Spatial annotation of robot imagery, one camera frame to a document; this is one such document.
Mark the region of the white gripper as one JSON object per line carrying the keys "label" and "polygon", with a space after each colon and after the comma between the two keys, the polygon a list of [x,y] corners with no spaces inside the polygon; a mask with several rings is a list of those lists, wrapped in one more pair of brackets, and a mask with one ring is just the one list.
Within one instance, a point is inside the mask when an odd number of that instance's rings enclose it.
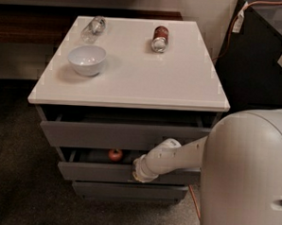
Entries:
{"label": "white gripper", "polygon": [[132,163],[134,166],[133,176],[138,182],[152,182],[159,177],[158,174],[154,174],[149,170],[149,167],[146,164],[146,158],[147,156],[144,154],[135,159]]}

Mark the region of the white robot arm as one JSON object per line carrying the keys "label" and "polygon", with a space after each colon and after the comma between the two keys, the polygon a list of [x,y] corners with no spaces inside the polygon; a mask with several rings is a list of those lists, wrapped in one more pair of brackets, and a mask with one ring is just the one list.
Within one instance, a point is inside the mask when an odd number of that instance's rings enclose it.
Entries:
{"label": "white robot arm", "polygon": [[282,110],[232,113],[208,136],[167,139],[133,164],[139,182],[198,167],[200,225],[282,225]]}

